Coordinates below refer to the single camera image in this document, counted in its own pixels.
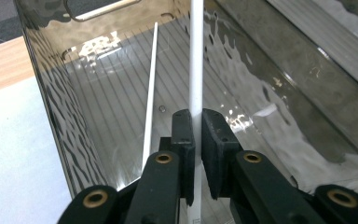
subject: black clamp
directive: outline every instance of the black clamp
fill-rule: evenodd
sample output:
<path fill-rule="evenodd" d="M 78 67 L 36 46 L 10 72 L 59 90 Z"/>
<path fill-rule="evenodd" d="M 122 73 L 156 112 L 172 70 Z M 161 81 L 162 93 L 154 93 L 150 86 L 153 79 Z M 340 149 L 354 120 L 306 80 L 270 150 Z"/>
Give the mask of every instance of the black clamp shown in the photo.
<path fill-rule="evenodd" d="M 263 154 L 243 150 L 221 114 L 202 112 L 201 157 L 214 199 L 230 198 L 236 223 L 358 223 L 358 194 L 340 186 L 313 196 L 292 187 Z M 172 116 L 172 137 L 160 139 L 142 177 L 117 192 L 80 192 L 59 223 L 179 223 L 179 198 L 194 199 L 195 143 L 188 110 Z"/>

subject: white surface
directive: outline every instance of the white surface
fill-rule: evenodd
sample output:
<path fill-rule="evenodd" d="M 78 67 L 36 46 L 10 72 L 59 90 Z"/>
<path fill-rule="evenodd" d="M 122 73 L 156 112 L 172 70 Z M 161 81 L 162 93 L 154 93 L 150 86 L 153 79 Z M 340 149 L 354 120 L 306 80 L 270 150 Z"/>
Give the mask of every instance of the white surface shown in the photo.
<path fill-rule="evenodd" d="M 0 223 L 56 223 L 70 201 L 35 78 L 0 90 Z"/>
<path fill-rule="evenodd" d="M 156 79 L 157 36 L 158 36 L 158 23 L 155 22 L 155 29 L 153 33 L 152 56 L 151 56 L 151 63 L 150 63 L 149 90 L 147 93 L 145 140 L 144 140 L 144 155 L 142 159 L 142 171 L 145 168 L 147 158 L 149 158 L 150 156 L 150 145 L 152 142 L 153 100 L 154 100 L 154 86 L 155 86 L 155 79 Z"/>
<path fill-rule="evenodd" d="M 196 142 L 194 169 L 194 202 L 187 209 L 188 223 L 201 221 L 201 119 L 202 119 L 202 68 L 203 68 L 203 0 L 191 1 L 190 20 L 190 105 L 193 134 Z"/>

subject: screw hole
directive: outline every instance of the screw hole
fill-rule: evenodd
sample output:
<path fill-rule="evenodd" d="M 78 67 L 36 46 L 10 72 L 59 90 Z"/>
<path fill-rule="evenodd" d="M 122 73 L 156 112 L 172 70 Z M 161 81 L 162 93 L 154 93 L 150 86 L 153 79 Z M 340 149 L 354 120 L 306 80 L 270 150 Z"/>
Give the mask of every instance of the screw hole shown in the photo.
<path fill-rule="evenodd" d="M 254 153 L 246 153 L 243 156 L 243 158 L 248 162 L 253 162 L 253 163 L 261 162 L 261 157 Z"/>
<path fill-rule="evenodd" d="M 327 192 L 328 198 L 344 207 L 354 208 L 357 206 L 357 200 L 349 193 L 341 189 L 331 189 Z"/>
<path fill-rule="evenodd" d="M 89 193 L 83 200 L 83 205 L 87 208 L 95 208 L 103 205 L 107 201 L 107 193 L 102 189 L 96 189 Z"/>
<path fill-rule="evenodd" d="M 160 154 L 158 156 L 156 156 L 156 162 L 161 163 L 161 164 L 165 164 L 172 161 L 172 156 L 168 155 L 168 154 Z"/>

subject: thin white stick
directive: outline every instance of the thin white stick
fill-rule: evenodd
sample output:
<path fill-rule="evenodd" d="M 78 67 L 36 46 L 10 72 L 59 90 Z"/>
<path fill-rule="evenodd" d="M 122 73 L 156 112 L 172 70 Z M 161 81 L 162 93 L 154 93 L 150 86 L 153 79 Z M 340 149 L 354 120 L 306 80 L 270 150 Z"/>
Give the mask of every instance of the thin white stick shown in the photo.
<path fill-rule="evenodd" d="M 202 67 L 203 67 L 203 0 L 191 0 L 190 15 L 190 113 L 196 142 L 194 173 L 194 202 L 187 208 L 188 223 L 201 221 L 201 119 L 202 119 Z"/>
<path fill-rule="evenodd" d="M 142 171 L 145 168 L 147 158 L 150 155 L 150 145 L 152 138 L 152 121 L 153 121 L 153 99 L 154 84 L 156 77 L 156 49 L 157 49 L 157 33 L 158 23 L 155 22 L 155 30 L 153 34 L 152 60 L 150 64 L 149 91 L 147 94 L 146 123 L 145 123 L 145 139 L 144 139 L 144 155 L 142 159 Z"/>

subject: transparent plastic container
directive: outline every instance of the transparent plastic container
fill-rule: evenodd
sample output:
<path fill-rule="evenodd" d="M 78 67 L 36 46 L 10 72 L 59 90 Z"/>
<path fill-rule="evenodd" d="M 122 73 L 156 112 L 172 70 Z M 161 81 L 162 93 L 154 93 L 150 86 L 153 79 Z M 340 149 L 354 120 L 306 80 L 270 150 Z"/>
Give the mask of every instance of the transparent plastic container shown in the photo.
<path fill-rule="evenodd" d="M 69 189 L 123 189 L 141 175 L 153 24 L 152 152 L 188 108 L 189 1 L 122 1 L 83 13 L 16 0 Z M 358 81 L 266 1 L 205 1 L 204 107 L 293 186 L 358 192 Z M 230 223 L 203 177 L 202 221 Z M 181 202 L 181 222 L 186 206 Z"/>

